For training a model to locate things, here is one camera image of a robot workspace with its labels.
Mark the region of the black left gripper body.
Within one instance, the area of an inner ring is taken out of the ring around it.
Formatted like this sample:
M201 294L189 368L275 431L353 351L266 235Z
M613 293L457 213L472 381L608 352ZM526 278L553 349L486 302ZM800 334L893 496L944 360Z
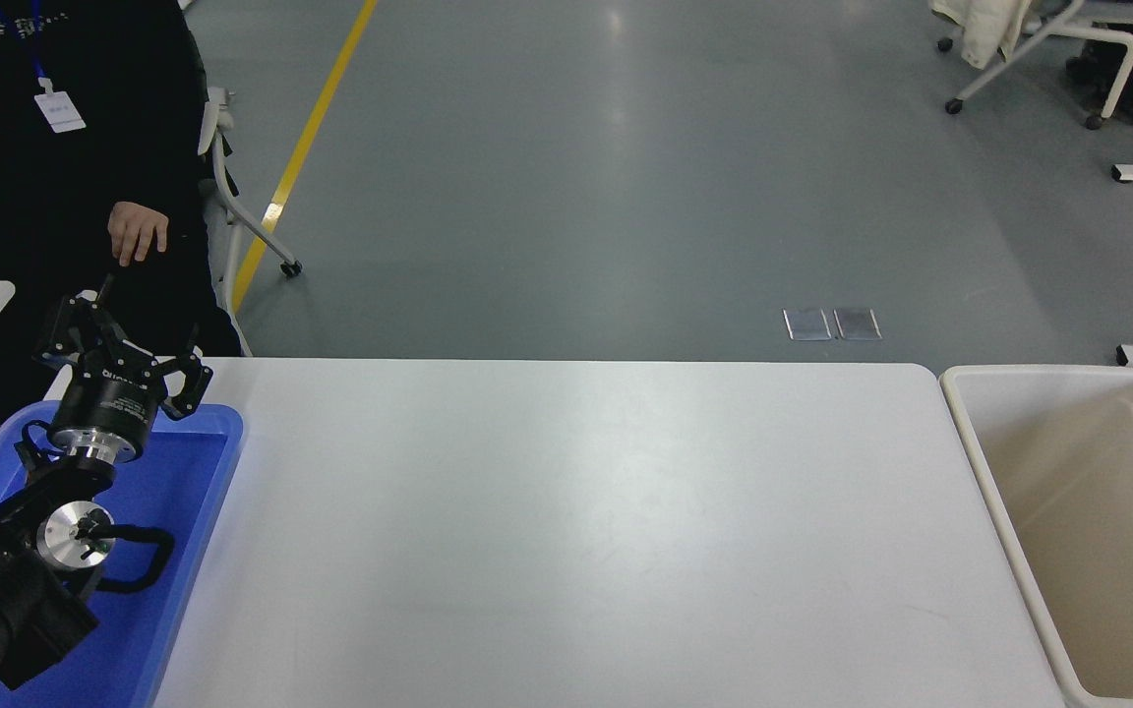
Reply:
M51 418L51 444L63 451L143 454L165 396L157 377L138 382L108 369L75 373Z

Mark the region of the person's left hand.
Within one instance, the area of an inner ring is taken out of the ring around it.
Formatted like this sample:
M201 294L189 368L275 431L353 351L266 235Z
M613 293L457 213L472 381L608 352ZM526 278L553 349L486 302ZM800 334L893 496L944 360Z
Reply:
M116 202L107 230L113 259L121 267L169 250L170 219L161 211L134 202Z

